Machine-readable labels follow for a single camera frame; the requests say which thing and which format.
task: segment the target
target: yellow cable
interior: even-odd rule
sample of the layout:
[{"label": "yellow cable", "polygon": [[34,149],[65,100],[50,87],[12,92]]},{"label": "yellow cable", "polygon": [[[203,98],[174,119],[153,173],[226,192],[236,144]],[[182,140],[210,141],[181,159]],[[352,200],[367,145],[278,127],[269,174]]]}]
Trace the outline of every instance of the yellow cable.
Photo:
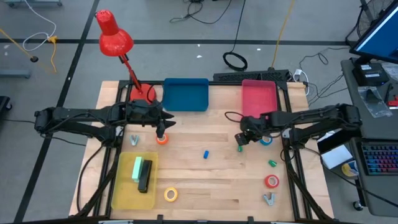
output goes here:
[{"label": "yellow cable", "polygon": [[23,51],[29,58],[33,58],[33,56],[30,55],[30,53],[28,53],[26,50],[24,50],[13,38],[11,38],[10,36],[8,36],[8,34],[5,33],[4,30],[0,29],[0,32],[5,35],[9,40],[11,40],[12,43],[14,43],[15,45],[17,45],[17,47]]},{"label": "yellow cable", "polygon": [[57,36],[53,36],[53,37],[49,38],[49,42],[52,42],[54,44],[54,51],[52,52],[52,56],[51,56],[51,64],[52,64],[52,67],[54,68],[55,73],[57,72],[57,68],[55,67],[53,60],[54,60],[55,53],[57,51],[57,44],[55,43],[56,39],[57,39]]},{"label": "yellow cable", "polygon": [[280,41],[280,38],[282,37],[282,34],[283,34],[283,32],[284,32],[287,19],[289,18],[290,13],[292,12],[293,5],[294,5],[294,1],[295,1],[295,0],[292,0],[292,2],[290,3],[289,11],[287,12],[287,15],[286,15],[286,17],[285,17],[284,24],[282,25],[282,28],[281,28],[281,30],[280,30],[280,32],[279,32],[279,37],[278,37],[278,41],[276,42],[276,48],[275,48],[275,52],[274,52],[274,59],[272,60],[271,68],[274,68],[274,63],[275,63],[275,60],[276,60],[276,55],[277,55],[278,47],[279,47],[279,41]]},{"label": "yellow cable", "polygon": [[[14,43],[22,52],[24,52],[29,58],[33,58],[33,56],[28,53],[26,50],[24,50],[13,38],[11,38],[4,30],[0,29],[0,32],[5,35],[9,40],[11,40],[12,43]],[[40,62],[37,62],[37,64],[42,67],[47,73],[53,73],[51,69],[48,69],[47,66],[43,65]]]}]

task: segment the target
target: lamp base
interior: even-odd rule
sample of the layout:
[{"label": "lamp base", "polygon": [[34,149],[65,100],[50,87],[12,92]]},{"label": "lamp base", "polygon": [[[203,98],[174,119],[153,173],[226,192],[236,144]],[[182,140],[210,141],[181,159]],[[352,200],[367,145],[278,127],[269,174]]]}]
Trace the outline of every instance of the lamp base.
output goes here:
[{"label": "lamp base", "polygon": [[156,91],[154,88],[150,88],[149,84],[141,84],[142,93],[138,91],[135,86],[133,86],[130,93],[130,101],[133,100],[146,100],[148,104],[151,104],[156,99]]}]

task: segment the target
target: keyboard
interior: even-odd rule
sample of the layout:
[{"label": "keyboard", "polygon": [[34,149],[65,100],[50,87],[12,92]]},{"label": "keyboard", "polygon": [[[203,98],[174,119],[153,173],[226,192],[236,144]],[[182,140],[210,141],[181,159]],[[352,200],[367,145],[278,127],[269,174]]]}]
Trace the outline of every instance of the keyboard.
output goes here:
[{"label": "keyboard", "polygon": [[219,82],[241,82],[245,79],[250,80],[266,80],[273,82],[286,82],[289,77],[289,71],[273,70],[256,71],[256,72],[232,72],[232,73],[216,73],[213,75],[214,81]]},{"label": "keyboard", "polygon": [[398,142],[362,142],[368,175],[398,175]]}]

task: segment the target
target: metal clamp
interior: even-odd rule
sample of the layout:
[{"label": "metal clamp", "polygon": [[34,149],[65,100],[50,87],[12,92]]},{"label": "metal clamp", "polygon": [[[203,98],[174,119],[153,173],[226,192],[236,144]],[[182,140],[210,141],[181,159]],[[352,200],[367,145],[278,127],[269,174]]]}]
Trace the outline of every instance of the metal clamp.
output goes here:
[{"label": "metal clamp", "polygon": [[130,142],[132,146],[136,146],[139,140],[139,136],[138,135],[130,135]]},{"label": "metal clamp", "polygon": [[264,200],[267,202],[269,206],[273,206],[275,201],[275,194],[271,193],[271,199],[268,199],[267,195],[264,195]]}]

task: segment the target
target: lamp shade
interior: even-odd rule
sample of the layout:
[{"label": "lamp shade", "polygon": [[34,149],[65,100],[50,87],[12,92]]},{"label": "lamp shade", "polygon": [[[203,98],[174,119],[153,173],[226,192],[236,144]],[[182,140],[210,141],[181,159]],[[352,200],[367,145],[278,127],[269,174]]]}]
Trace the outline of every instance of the lamp shade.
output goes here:
[{"label": "lamp shade", "polygon": [[130,35],[120,29],[109,10],[100,10],[96,18],[102,33],[99,37],[99,49],[106,56],[117,57],[128,53],[134,42]]}]

